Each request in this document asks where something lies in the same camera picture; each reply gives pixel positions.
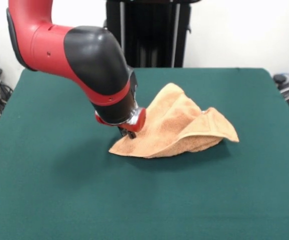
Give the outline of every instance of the white wall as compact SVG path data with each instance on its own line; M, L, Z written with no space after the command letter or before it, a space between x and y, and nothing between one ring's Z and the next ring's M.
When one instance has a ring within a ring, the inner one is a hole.
M14 87L22 67L9 39L8 0L0 0L0 67ZM102 26L105 0L54 0L53 22ZM259 67L289 73L289 0L202 0L192 5L185 67Z

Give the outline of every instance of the towel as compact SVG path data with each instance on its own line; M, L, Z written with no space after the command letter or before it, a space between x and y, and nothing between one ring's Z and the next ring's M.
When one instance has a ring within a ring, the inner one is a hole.
M223 138L239 142L235 128L220 112L213 107L202 111L173 83L157 94L146 112L137 137L121 138L110 153L151 159L203 151Z

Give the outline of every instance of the black metal frame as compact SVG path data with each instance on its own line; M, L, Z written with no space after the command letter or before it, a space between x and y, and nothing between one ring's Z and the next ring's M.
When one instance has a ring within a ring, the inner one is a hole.
M126 61L131 67L181 68L190 24L189 3L198 1L174 0L170 4L170 0L108 0L106 26L123 47ZM124 2L124 33L121 28L121 2ZM176 11L178 19L175 28Z

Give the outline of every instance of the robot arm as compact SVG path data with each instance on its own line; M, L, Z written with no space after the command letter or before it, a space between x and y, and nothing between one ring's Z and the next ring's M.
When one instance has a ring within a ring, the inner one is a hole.
M99 123L135 137L146 109L135 100L137 80L121 47L106 29L52 23L53 0L9 0L12 47L25 68L76 82L95 108Z

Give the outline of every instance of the green table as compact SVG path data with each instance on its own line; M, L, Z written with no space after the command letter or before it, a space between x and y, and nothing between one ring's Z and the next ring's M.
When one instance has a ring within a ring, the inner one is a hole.
M240 143L145 160L108 153L70 80L25 70L0 119L0 240L289 239L289 107L263 69L137 69L147 106L173 82Z

